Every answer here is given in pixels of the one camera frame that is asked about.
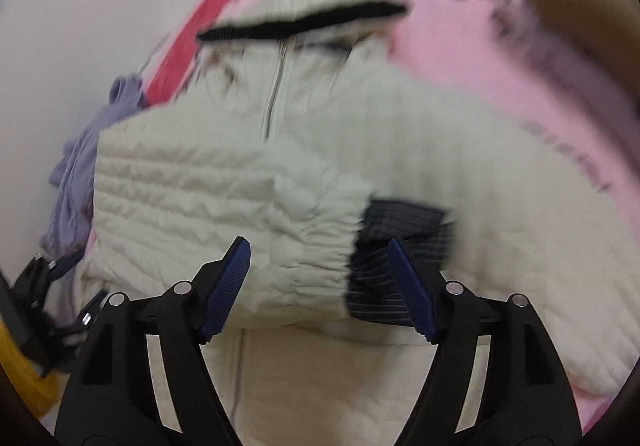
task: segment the white wall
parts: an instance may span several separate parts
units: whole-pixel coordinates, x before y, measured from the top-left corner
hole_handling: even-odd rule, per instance
[[[0,267],[15,278],[45,232],[66,139],[197,0],[0,0]]]

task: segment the blue gripper pad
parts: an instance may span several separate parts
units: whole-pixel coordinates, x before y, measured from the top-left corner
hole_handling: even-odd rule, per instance
[[[404,250],[402,242],[391,239],[387,248],[389,269],[396,277],[398,290],[404,300],[415,330],[427,338],[428,342],[436,339],[436,307],[422,285],[414,264]]]
[[[242,287],[242,282],[249,271],[250,263],[251,246],[248,241],[243,239],[229,257],[216,286],[207,298],[204,323],[200,326],[200,336],[204,341],[209,342],[225,326],[226,319]]]

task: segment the pink bedding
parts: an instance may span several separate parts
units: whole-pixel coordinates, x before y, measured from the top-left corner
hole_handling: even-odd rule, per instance
[[[145,82],[148,100],[173,99],[193,66],[195,33],[232,17],[257,0],[202,0],[178,30]],[[623,153],[584,109],[578,97],[554,85],[496,42],[490,22],[498,4],[521,0],[409,0],[412,14],[393,34],[392,57],[435,83],[466,89],[514,116],[527,129],[566,153],[607,190],[640,238],[640,182]],[[575,390],[583,429],[588,430],[610,400]]]

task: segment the quilted sleeve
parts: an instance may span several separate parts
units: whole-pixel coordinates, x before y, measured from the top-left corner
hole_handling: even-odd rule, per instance
[[[242,235],[252,266],[231,325],[345,317],[348,262],[371,187],[290,141],[247,133],[196,104],[104,131],[86,279],[159,295]]]

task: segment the jacket zipper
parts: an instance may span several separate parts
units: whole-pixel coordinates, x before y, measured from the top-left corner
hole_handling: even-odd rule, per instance
[[[287,55],[287,43],[280,43],[280,54],[278,55],[278,67],[273,80],[273,88],[269,95],[267,110],[264,114],[264,140],[267,141],[271,136],[271,118],[273,117],[273,109],[276,104],[276,97],[282,82],[284,73],[284,59]],[[236,416],[238,415],[238,407],[240,406],[240,396],[242,393],[242,368],[244,367],[244,348],[246,347],[246,329],[240,330],[240,339],[238,343],[238,353],[236,355],[236,374],[234,376],[234,404],[231,407],[230,421],[231,426],[236,427]]]
[[[287,55],[287,48],[289,45],[287,42],[280,43],[280,55],[278,57],[278,69],[273,81],[273,88],[271,89],[271,95],[269,96],[269,102],[267,103],[267,111],[264,118],[264,140],[269,139],[271,135],[271,118],[273,117],[273,109],[276,104],[276,97],[278,96],[278,90],[280,89],[280,83],[282,82],[282,75],[284,73],[284,58]]]

